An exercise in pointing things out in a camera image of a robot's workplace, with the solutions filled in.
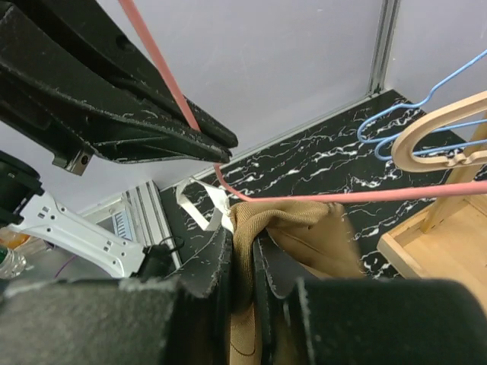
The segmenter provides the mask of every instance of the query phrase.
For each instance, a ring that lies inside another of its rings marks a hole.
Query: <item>blue wire hanger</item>
[[[383,156],[380,154],[380,149],[387,143],[395,141],[397,137],[399,137],[400,133],[396,133],[395,135],[391,135],[390,137],[382,137],[382,138],[372,138],[372,139],[365,139],[365,137],[362,135],[363,131],[373,122],[376,122],[380,117],[385,116],[394,110],[398,109],[418,109],[421,108],[423,105],[425,105],[432,97],[433,94],[436,92],[437,89],[445,85],[448,81],[451,79],[455,78],[458,76],[458,74],[462,73],[463,71],[467,70],[470,66],[478,62],[480,59],[484,58],[487,56],[487,49],[480,53],[477,57],[472,59],[470,62],[467,62],[465,65],[457,69],[453,74],[447,76],[445,79],[437,83],[429,92],[428,96],[420,101],[419,103],[416,104],[408,104],[408,103],[399,103],[396,105],[391,106],[388,109],[383,110],[380,113],[377,113],[376,115],[366,119],[362,124],[357,129],[357,138],[360,142],[364,144],[373,144],[377,143],[377,146],[375,146],[374,149],[374,155],[378,160],[381,161],[388,161],[392,160],[392,156]],[[467,127],[470,125],[478,125],[482,124],[484,122],[487,122],[487,119],[482,119],[482,120],[476,120],[475,122],[465,122],[465,123],[460,123],[456,125],[448,125],[446,127],[441,127],[438,129],[435,129],[432,133],[437,133],[437,132],[445,132],[445,131],[450,131],[452,129],[457,129],[457,128],[462,128],[462,127]],[[425,155],[425,154],[433,154],[436,152],[441,152],[441,151],[450,151],[456,148],[465,148],[469,146],[475,146],[479,144],[485,144],[487,143],[487,139],[481,140],[481,141],[472,141],[472,142],[464,142],[464,143],[459,143],[459,144],[453,144],[450,146],[443,146],[443,147],[438,147],[438,148],[429,148],[428,150],[421,150],[421,151],[415,151],[414,155],[415,156],[420,156],[420,155]]]

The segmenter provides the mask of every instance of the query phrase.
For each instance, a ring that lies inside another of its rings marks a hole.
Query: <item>ribbed fabric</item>
[[[260,331],[253,305],[255,237],[266,228],[283,250],[316,276],[361,277],[352,229],[343,213],[341,205],[319,202],[243,202],[231,208],[235,229],[231,365],[260,363]]]

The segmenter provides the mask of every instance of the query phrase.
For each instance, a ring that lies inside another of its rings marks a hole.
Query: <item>marble tabletop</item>
[[[447,171],[406,173],[396,168],[392,161],[377,160],[374,157],[374,146],[357,140],[357,127],[366,118],[405,101],[394,90],[367,100],[225,167],[225,180],[235,189],[255,197],[365,192],[442,184],[448,176]],[[365,134],[369,138],[392,135],[421,115],[420,110],[399,109],[377,121]],[[428,135],[420,145],[437,147],[460,141],[452,132],[439,132]],[[482,169],[477,179],[487,177],[486,171],[486,168]],[[219,186],[214,173],[202,181]],[[174,193],[175,188],[165,189],[161,192],[161,201],[172,234],[186,241],[180,251],[181,259],[185,262],[208,242],[211,233],[200,230],[193,219],[177,206]],[[185,194],[201,212],[205,212],[208,217],[211,215],[212,203],[201,186],[192,184],[186,188]],[[378,240],[383,233],[433,200],[345,205],[367,275],[374,278],[398,276],[396,270],[377,251]],[[235,202],[238,199],[232,195],[231,204]]]

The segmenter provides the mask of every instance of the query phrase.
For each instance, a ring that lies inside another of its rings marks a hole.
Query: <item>white tag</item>
[[[208,222],[199,212],[195,205],[183,194],[184,189],[190,183],[197,183],[205,188],[215,208],[213,209],[212,219]],[[201,227],[202,230],[216,230],[221,224],[223,228],[234,232],[234,225],[230,220],[230,203],[226,191],[215,188],[209,184],[190,177],[178,184],[176,187],[177,204],[184,209],[192,219]]]

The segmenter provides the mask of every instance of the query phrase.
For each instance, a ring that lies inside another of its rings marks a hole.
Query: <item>metal frame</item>
[[[374,59],[372,61],[369,94],[376,94],[384,90],[387,64],[390,48],[393,42],[394,27],[401,0],[383,0],[382,10],[375,43]]]

